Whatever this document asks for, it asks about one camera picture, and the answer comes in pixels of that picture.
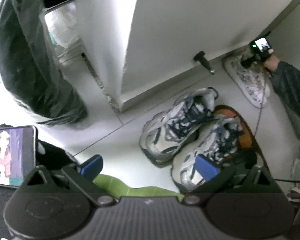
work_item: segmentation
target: wire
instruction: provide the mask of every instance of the wire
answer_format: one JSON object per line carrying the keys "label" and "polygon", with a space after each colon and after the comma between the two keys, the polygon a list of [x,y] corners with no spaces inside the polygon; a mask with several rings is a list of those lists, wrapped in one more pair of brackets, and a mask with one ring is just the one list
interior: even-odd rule
{"label": "wire", "polygon": [[274,179],[275,181],[291,182],[291,183],[300,183],[300,180],[289,180],[289,179]]}
{"label": "wire", "polygon": [[265,100],[265,94],[266,94],[266,85],[267,85],[267,75],[266,72],[263,72],[263,77],[265,80],[265,83],[263,85],[263,94],[262,94],[262,100],[261,100],[261,108],[259,111],[259,116],[258,116],[258,121],[257,121],[257,125],[256,125],[256,130],[254,132],[254,136],[256,137],[257,133],[258,133],[258,129],[259,129],[259,125],[260,125],[260,120],[261,120],[261,114],[262,114],[262,110],[263,110],[263,102]]}

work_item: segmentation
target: ribbed black surface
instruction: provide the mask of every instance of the ribbed black surface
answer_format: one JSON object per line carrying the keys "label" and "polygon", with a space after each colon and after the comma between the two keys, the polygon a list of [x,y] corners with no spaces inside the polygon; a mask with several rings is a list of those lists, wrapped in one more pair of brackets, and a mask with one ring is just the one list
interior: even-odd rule
{"label": "ribbed black surface", "polygon": [[[216,229],[197,207],[176,198],[122,198],[100,208],[92,220],[69,240],[215,240],[237,239]],[[285,239],[276,237],[273,240]]]}

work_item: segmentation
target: green mat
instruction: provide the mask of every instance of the green mat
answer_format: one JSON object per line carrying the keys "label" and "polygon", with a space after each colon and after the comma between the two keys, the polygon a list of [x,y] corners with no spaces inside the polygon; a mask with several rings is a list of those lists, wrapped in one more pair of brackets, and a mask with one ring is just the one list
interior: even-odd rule
{"label": "green mat", "polygon": [[128,187],[126,184],[124,184],[121,180],[103,174],[99,174],[93,180],[93,183],[117,199],[119,199],[122,196],[129,196],[129,197],[176,196],[179,199],[179,201],[181,201],[184,198],[183,195],[177,192],[166,190],[159,187],[131,188]]}

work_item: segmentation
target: sneaker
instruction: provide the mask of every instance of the sneaker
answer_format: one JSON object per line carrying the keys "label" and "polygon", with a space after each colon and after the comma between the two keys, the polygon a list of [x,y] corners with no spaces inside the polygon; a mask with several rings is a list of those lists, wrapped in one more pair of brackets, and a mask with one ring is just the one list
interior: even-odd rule
{"label": "sneaker", "polygon": [[198,155],[204,155],[220,164],[224,158],[238,150],[238,139],[243,134],[240,122],[224,115],[215,115],[217,120],[201,126],[199,138],[184,146],[173,159],[171,176],[181,192],[191,192],[206,182],[195,168]]}
{"label": "sneaker", "polygon": [[143,127],[139,145],[155,164],[171,160],[181,146],[194,141],[200,125],[214,118],[214,88],[198,89],[181,96],[167,112],[156,114]]}
{"label": "sneaker", "polygon": [[244,56],[244,54],[241,54],[227,58],[224,67],[245,97],[254,106],[261,108],[261,105],[266,106],[267,104],[267,98],[270,96],[270,88],[266,84],[265,96],[263,96],[265,79],[263,77],[261,66],[253,63],[249,69],[244,68],[241,65],[241,60]]}

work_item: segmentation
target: gray sleeve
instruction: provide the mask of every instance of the gray sleeve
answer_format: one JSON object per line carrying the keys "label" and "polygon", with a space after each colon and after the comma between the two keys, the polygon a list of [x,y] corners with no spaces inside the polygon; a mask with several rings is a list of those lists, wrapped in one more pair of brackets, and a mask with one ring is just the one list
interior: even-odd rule
{"label": "gray sleeve", "polygon": [[274,91],[300,117],[300,70],[281,61],[272,74]]}

